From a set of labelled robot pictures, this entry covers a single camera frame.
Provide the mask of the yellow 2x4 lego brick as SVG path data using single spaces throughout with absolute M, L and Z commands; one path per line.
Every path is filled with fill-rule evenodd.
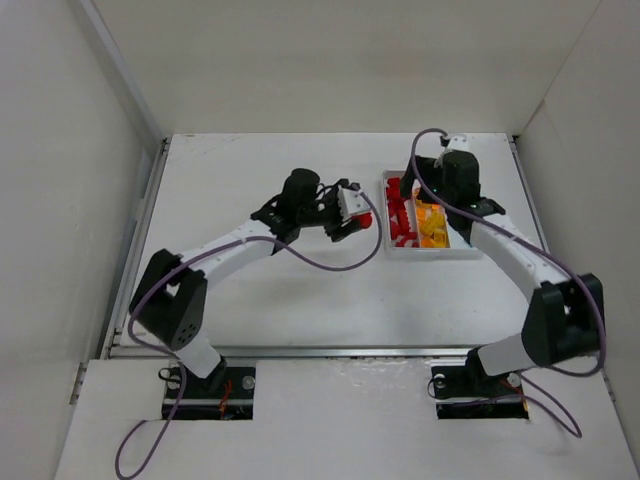
M 417 225 L 421 235 L 431 235 L 437 230 L 446 231 L 446 217 L 441 211 L 422 210 L 418 212 Z

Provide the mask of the red rounded lego assembly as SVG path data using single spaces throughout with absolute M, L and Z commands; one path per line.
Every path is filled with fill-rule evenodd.
M 370 212 L 362 213 L 352 217 L 352 220 L 356 226 L 361 230 L 366 230 L 371 227 L 373 223 L 372 214 Z

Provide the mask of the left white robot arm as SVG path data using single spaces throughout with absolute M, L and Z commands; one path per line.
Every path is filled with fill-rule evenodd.
M 192 375 L 211 381 L 226 367 L 202 327 L 211 287 L 287 248 L 305 228 L 321 228 L 339 242 L 372 222 L 358 184 L 340 179 L 324 186 L 317 173 L 297 168 L 279 194 L 229 234 L 186 252 L 154 253 L 131 299 L 130 317 Z

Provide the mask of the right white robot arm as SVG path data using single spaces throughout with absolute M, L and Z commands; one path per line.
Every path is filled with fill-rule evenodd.
M 536 367 L 555 369 L 586 355 L 596 356 L 591 371 L 597 373 L 607 352 L 601 281 L 593 274 L 572 272 L 525 239 L 505 208 L 482 194 L 479 162 L 472 153 L 410 155 L 400 183 L 402 196 L 415 184 L 420 198 L 443 207 L 449 226 L 487 255 L 528 303 L 519 332 L 468 353 L 468 377 L 482 382 Z

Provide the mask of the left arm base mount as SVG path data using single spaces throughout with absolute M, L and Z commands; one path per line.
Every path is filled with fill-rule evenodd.
M 222 376 L 208 382 L 191 372 L 181 381 L 175 362 L 158 371 L 164 382 L 161 418 L 169 418 L 173 409 L 174 420 L 245 421 L 253 419 L 254 394 L 257 383 L 255 364 L 232 363 Z

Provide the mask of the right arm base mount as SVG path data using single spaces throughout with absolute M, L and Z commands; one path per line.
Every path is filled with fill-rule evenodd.
M 431 366 L 429 394 L 439 420 L 528 420 L 517 374 L 474 380 L 464 365 Z

